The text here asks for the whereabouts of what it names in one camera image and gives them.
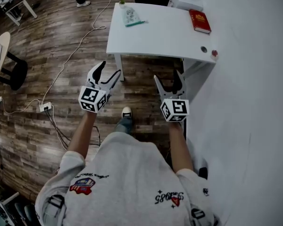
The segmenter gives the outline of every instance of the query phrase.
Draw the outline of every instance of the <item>sleeve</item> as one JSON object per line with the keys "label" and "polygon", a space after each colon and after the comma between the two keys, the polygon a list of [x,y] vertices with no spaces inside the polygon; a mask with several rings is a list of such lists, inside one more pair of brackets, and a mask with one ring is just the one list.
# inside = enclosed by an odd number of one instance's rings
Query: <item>sleeve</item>
{"label": "sleeve", "polygon": [[192,226],[217,226],[209,201],[207,181],[190,169],[181,169],[176,172],[183,185],[191,205]]}
{"label": "sleeve", "polygon": [[58,225],[57,221],[63,218],[60,214],[63,213],[62,205],[64,205],[64,197],[71,180],[84,167],[85,159],[79,153],[68,151],[64,154],[56,175],[43,186],[35,203],[36,214],[41,225]]}

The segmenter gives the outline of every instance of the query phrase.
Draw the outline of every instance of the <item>red book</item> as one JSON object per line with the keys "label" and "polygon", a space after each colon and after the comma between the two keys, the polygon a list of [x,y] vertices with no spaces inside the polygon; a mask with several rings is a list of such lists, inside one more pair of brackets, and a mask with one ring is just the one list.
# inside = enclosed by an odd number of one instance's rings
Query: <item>red book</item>
{"label": "red book", "polygon": [[189,10],[194,30],[210,34],[211,28],[208,24],[207,16],[203,12]]}

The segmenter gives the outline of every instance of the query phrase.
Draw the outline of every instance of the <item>wooden floor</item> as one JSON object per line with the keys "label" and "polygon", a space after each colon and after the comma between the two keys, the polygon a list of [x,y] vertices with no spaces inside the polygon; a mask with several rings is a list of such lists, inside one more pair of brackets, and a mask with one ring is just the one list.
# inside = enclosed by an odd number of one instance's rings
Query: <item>wooden floor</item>
{"label": "wooden floor", "polygon": [[[0,83],[0,96],[7,112],[22,110],[31,100],[43,98],[62,64],[91,30],[95,17],[108,3],[108,0],[91,1],[90,6],[77,8],[75,0],[29,0],[30,4],[41,3],[35,9],[37,19],[26,8],[21,8],[25,15],[19,27],[6,16],[0,19],[0,34],[11,33],[10,52],[28,63],[27,78],[18,91]],[[96,27],[105,25],[107,29],[93,31],[83,40],[46,96],[45,102],[52,102],[55,106],[59,128],[69,137],[84,113],[77,98],[87,72],[102,60],[107,61],[103,78],[110,77],[117,69],[114,58],[106,54],[106,46],[114,3],[119,1],[111,0],[109,8],[95,24]],[[4,68],[11,70],[13,66],[14,62],[6,59]],[[125,82],[117,83],[113,96],[96,119],[101,141],[113,131],[122,108],[130,106],[134,118],[133,136],[140,141],[155,143],[165,154],[168,129],[159,109],[153,75],[157,74],[163,82],[170,84],[173,69],[180,69],[180,62],[171,58],[126,56],[123,68]],[[98,143],[95,129],[92,142]],[[4,166],[4,170],[0,169],[0,178],[25,197],[35,200],[65,153],[55,129],[46,115],[40,113],[37,101],[24,112],[14,114],[5,113],[1,104],[0,144]],[[88,160],[97,150],[97,146],[90,146]]]}

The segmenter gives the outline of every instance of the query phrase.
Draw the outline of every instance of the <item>white sneaker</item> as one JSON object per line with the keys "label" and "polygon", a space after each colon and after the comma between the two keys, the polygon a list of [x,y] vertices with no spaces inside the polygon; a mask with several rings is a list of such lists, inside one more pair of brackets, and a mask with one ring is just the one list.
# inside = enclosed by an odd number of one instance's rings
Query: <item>white sneaker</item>
{"label": "white sneaker", "polygon": [[23,13],[21,13],[21,15],[17,18],[17,21],[19,22],[23,17]]}
{"label": "white sneaker", "polygon": [[132,112],[131,112],[131,108],[126,106],[123,111],[122,111],[122,118],[124,118],[125,116],[130,116],[132,117]]}
{"label": "white sneaker", "polygon": [[82,3],[82,4],[77,3],[76,6],[77,6],[78,8],[80,8],[80,7],[88,6],[89,4],[91,4],[90,1],[85,1],[85,3]]}

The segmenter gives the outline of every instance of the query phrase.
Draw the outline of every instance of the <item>white wall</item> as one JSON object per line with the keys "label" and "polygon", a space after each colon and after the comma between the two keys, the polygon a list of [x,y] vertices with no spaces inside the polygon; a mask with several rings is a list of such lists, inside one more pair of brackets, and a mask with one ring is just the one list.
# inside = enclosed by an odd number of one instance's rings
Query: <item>white wall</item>
{"label": "white wall", "polygon": [[223,223],[282,226],[283,0],[202,1],[220,58],[190,103],[189,147]]}

